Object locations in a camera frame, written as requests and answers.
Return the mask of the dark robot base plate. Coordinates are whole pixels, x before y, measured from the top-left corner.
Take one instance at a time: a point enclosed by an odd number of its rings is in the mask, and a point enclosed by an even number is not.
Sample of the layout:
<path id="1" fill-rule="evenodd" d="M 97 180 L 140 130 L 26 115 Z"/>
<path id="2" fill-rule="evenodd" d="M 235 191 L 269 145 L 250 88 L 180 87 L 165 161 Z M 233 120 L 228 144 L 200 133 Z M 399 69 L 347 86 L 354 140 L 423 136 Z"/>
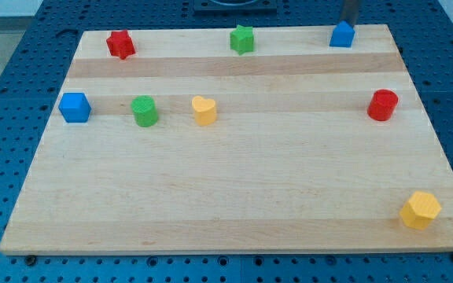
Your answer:
<path id="1" fill-rule="evenodd" d="M 193 0 L 195 14 L 276 12 L 277 0 Z"/>

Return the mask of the grey robot arm rod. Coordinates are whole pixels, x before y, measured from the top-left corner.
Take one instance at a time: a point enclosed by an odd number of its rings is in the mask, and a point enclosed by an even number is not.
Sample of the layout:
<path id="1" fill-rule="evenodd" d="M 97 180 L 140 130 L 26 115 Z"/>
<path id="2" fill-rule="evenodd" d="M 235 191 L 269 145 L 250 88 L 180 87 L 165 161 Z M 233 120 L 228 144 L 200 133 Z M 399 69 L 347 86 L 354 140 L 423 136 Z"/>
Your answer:
<path id="1" fill-rule="evenodd" d="M 362 0 L 343 0 L 339 21 L 346 22 L 352 28 L 355 27 L 359 18 L 359 8 Z"/>

